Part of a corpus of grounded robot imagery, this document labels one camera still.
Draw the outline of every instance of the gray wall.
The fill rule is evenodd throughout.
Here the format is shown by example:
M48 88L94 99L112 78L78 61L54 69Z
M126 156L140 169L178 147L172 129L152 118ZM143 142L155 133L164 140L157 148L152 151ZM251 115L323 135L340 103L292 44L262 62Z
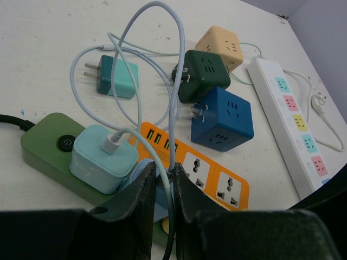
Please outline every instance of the gray wall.
M308 0L288 21L347 122L346 12L346 0Z
M242 0L274 15L291 16L307 0Z

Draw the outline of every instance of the white tabletop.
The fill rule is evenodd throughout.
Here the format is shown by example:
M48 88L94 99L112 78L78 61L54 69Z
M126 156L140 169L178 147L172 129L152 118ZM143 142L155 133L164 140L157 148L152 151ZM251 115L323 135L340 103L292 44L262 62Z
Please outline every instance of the white tabletop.
M267 59L309 76L316 91L328 96L324 106L326 116L347 142L346 123L286 20L238 0L222 0L213 5L206 0L198 4L196 1L166 2L183 21L187 50L194 48L209 27L219 25L237 33L240 41L257 44ZM107 32L120 35L132 15L145 3L142 0L2 0L0 114L39 122L49 113L61 112L84 126L94 124L95 121L82 111L72 94L69 84L71 62L79 51L87 47L110 44ZM178 51L177 27L160 8L151 8L142 14L127 40L158 51ZM253 47L244 46L242 49L245 61L235 73L249 80L245 66L257 52ZM77 89L95 114L119 126L131 126L113 97L97 94L93 80L82 75L83 63L98 63L102 54L95 51L78 64ZM139 65L143 121L154 122L161 116L159 111L166 109L166 90L152 68L138 58L130 60ZM177 63L177 57L157 60L168 72ZM306 104L307 84L299 79L305 88L302 90L296 80L287 78L297 95L304 95L303 104ZM189 134L189 107L184 105L175 125L175 137L245 178L250 185L249 209L287 209L298 202L298 195L255 90L252 86L232 80L228 91L252 105L255 135L251 141L227 153L193 144ZM136 118L136 99L124 100L123 104ZM321 140L339 145L314 112L311 130ZM22 134L17 127L0 125L0 210L92 208L93 205L23 162L20 147ZM319 148L331 172L337 173L345 165L345 153L321 145Z

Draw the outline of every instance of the black cable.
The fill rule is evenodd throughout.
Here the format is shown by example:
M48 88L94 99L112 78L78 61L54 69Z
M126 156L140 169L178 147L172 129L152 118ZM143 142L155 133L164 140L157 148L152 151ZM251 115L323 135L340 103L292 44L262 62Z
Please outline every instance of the black cable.
M6 124L19 126L20 130L23 130L25 132L31 129L35 125L33 122L30 122L29 120L23 120L15 116L1 115L1 114L0 114L0 123L6 123Z

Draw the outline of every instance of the green power strip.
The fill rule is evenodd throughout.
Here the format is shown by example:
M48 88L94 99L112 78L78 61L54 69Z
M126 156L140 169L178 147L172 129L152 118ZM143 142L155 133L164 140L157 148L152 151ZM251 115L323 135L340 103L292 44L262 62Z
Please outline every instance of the green power strip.
M21 138L23 160L31 167L57 181L94 205L100 205L114 194L103 194L73 176L69 166L72 153L58 148L64 135L77 137L85 128L61 113L47 115Z

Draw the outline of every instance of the orange power strip panel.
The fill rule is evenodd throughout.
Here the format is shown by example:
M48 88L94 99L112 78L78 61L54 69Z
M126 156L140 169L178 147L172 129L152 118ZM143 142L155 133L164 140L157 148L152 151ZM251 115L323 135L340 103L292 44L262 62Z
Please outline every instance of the orange power strip panel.
M144 122L141 125L141 135L155 149L164 167L168 168L170 161L169 134L151 123ZM130 137L129 143L135 145L133 136ZM200 190L231 210L247 208L249 185L246 180L177 139L175 139L175 146L176 162L183 165L190 181ZM152 159L140 142L137 151L139 153L138 161Z

